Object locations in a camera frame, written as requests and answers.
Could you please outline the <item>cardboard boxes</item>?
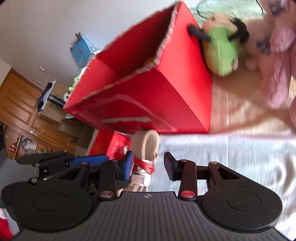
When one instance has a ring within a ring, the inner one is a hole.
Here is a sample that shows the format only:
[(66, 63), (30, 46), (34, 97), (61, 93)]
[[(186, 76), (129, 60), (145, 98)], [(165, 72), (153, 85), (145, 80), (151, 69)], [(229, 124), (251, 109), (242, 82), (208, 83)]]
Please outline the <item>cardboard boxes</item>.
[(57, 105), (47, 102), (37, 115), (34, 126), (41, 121), (39, 137), (49, 144), (70, 153), (85, 156), (94, 129), (67, 113)]

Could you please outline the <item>green plush doll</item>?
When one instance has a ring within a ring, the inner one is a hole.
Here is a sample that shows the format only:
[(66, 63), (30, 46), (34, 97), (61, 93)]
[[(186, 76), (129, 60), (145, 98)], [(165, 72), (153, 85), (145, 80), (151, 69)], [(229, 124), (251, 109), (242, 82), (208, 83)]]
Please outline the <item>green plush doll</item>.
[(241, 44), (249, 38), (243, 21), (215, 13), (204, 22), (203, 28), (188, 25), (187, 30), (202, 41), (205, 62), (214, 74), (225, 77), (237, 70)]

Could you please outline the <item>green cartoon bed sheet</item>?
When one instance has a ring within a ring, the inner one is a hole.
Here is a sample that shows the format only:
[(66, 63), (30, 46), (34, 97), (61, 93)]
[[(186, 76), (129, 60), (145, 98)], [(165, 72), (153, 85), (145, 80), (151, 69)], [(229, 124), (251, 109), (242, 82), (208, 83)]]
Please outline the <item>green cartoon bed sheet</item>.
[(191, 7), (190, 11), (200, 22), (204, 22), (214, 13), (224, 13), (241, 20), (258, 18), (265, 13), (259, 1), (254, 0), (200, 1), (195, 7)]

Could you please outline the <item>wooden cabinet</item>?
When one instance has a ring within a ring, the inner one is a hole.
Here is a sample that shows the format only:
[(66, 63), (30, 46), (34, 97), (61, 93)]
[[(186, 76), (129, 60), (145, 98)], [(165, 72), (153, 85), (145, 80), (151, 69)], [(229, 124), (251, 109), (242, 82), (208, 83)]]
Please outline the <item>wooden cabinet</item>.
[(1, 122), (17, 136), (10, 143), (28, 138), (37, 144), (36, 151), (75, 152), (69, 137), (55, 131), (53, 124), (38, 118), (37, 98), (42, 89), (10, 69), (1, 84)]

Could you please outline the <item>pink plush bunny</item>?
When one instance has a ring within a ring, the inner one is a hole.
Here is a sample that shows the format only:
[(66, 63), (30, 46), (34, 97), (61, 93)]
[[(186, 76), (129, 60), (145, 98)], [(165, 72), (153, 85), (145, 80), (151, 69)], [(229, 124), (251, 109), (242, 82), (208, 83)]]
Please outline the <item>pink plush bunny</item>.
[(267, 105), (278, 109), (287, 100), (290, 82), (295, 78), (295, 1), (260, 1), (265, 18), (273, 21), (266, 41), (270, 56), (268, 73), (263, 77), (261, 93)]

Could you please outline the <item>small red gift box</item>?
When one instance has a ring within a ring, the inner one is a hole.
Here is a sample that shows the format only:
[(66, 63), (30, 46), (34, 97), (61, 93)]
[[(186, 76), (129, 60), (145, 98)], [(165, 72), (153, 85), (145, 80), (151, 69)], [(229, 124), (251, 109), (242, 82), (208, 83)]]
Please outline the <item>small red gift box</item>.
[(132, 139), (122, 133), (101, 130), (98, 132), (88, 155), (104, 154), (110, 160), (121, 160), (130, 150), (131, 144)]

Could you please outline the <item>blue packaged box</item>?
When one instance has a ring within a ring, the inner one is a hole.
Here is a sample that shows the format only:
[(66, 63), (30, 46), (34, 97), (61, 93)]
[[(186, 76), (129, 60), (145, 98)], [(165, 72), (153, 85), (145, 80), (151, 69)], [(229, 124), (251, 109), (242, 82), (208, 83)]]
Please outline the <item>blue packaged box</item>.
[(76, 33), (75, 37), (76, 39), (71, 42), (70, 52), (78, 69), (81, 70), (101, 50), (92, 45), (81, 33)]

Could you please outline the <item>large red cardboard box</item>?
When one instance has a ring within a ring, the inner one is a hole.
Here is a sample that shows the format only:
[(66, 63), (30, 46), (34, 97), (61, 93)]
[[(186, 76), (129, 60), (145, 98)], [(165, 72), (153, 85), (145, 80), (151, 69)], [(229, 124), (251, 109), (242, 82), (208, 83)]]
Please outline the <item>large red cardboard box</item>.
[(212, 74), (188, 25), (178, 1), (129, 28), (89, 62), (64, 111), (98, 130), (208, 133)]

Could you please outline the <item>blue white cloth on pole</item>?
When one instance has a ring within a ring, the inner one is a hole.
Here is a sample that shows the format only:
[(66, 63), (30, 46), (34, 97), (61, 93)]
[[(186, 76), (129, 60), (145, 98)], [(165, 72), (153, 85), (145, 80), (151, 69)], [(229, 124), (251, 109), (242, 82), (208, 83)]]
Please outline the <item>blue white cloth on pole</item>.
[(41, 93), (41, 96), (37, 99), (37, 111), (39, 113), (41, 113), (44, 110), (47, 102), (54, 104), (58, 108), (64, 107), (66, 103), (64, 99), (57, 97), (51, 93), (55, 83), (56, 83), (56, 80), (52, 82), (48, 82), (48, 84), (46, 85), (46, 88)]

